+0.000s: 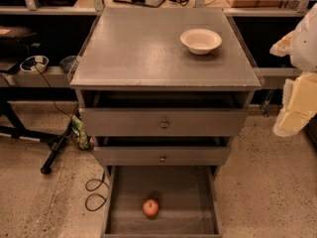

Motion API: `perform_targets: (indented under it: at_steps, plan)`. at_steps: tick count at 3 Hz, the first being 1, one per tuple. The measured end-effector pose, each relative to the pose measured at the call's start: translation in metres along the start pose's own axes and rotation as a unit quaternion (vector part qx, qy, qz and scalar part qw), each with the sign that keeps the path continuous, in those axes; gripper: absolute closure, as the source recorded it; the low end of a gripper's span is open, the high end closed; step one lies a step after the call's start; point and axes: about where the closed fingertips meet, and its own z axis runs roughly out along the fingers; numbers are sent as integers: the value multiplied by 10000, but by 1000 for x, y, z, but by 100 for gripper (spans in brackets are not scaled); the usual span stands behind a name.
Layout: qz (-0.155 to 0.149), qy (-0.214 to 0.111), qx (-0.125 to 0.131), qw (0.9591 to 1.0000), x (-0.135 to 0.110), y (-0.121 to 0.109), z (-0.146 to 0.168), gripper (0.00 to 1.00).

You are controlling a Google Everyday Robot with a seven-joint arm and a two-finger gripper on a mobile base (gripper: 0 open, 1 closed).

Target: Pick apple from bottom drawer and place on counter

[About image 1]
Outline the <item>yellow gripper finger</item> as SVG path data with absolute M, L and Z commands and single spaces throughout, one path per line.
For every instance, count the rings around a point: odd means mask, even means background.
M 282 37 L 279 41 L 273 44 L 269 52 L 277 57 L 285 57 L 291 53 L 291 41 L 293 38 L 294 32 L 291 31 Z
M 272 128 L 279 137 L 290 137 L 301 131 L 317 114 L 317 73 L 302 72 L 283 86 L 282 108 Z

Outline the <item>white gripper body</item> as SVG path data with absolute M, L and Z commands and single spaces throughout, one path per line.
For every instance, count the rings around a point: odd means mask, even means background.
M 294 30 L 290 61 L 303 71 L 317 71 L 317 3 Z

